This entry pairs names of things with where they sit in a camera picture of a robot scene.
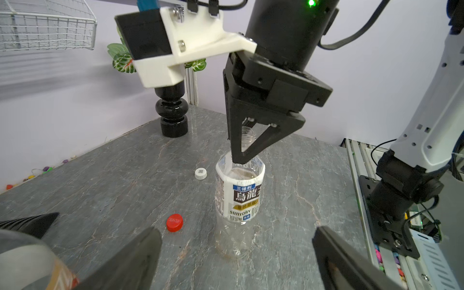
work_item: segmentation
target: metal wire rack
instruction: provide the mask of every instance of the metal wire rack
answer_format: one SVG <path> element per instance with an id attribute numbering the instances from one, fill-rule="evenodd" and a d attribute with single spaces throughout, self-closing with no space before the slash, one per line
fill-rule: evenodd
<path id="1" fill-rule="evenodd" d="M 96 28 L 85 0 L 0 0 L 0 52 L 93 49 Z"/>

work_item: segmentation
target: screw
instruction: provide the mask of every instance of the screw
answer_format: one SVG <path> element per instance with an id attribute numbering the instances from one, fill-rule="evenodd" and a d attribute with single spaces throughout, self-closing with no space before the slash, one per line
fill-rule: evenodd
<path id="1" fill-rule="evenodd" d="M 395 247 L 397 247 L 398 249 L 401 248 L 401 242 L 400 242 L 399 240 L 396 239 L 396 240 L 393 242 L 393 244 L 394 244 Z"/>
<path id="2" fill-rule="evenodd" d="M 176 21 L 179 21 L 182 19 L 182 15 L 180 14 L 180 9 L 178 7 L 173 7 L 169 10 L 170 14 L 171 14 L 171 17 L 176 20 Z"/>
<path id="3" fill-rule="evenodd" d="M 185 42 L 183 40 L 179 40 L 177 43 L 179 44 L 180 51 L 184 52 L 185 51 Z"/>

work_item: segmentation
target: marble table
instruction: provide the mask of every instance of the marble table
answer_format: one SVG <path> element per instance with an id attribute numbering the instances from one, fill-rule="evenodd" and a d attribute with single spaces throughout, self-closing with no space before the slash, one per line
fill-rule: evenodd
<path id="1" fill-rule="evenodd" d="M 159 120 L 0 195 L 0 220 L 50 212 L 43 237 L 82 279 L 143 229 L 163 246 L 151 289 L 323 289 L 311 239 L 327 225 L 366 255 L 344 148 L 292 134 L 260 154 L 266 164 L 251 254 L 214 247 L 215 164 L 230 149 L 226 116 L 197 107 L 189 132 L 161 135 Z M 194 170 L 208 176 L 196 180 Z M 173 213 L 183 228 L 166 230 Z"/>

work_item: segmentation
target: clear plastic bottle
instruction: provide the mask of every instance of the clear plastic bottle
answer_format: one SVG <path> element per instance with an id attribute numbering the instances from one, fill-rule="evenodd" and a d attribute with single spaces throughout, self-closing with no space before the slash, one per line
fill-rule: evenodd
<path id="1" fill-rule="evenodd" d="M 242 127 L 242 151 L 255 140 L 253 130 Z M 265 165 L 258 156 L 246 164 L 237 164 L 232 162 L 230 151 L 216 164 L 215 239 L 216 247 L 226 256 L 240 258 L 251 249 L 253 218 L 259 210 L 264 171 Z"/>
<path id="2" fill-rule="evenodd" d="M 41 240 L 0 230 L 0 289 L 70 290 L 76 276 Z"/>

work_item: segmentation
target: bottle neck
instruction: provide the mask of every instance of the bottle neck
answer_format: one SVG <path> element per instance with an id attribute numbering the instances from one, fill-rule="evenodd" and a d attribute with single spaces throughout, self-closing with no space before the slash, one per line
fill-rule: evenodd
<path id="1" fill-rule="evenodd" d="M 256 141 L 255 132 L 249 127 L 242 127 L 242 152 L 248 149 Z"/>

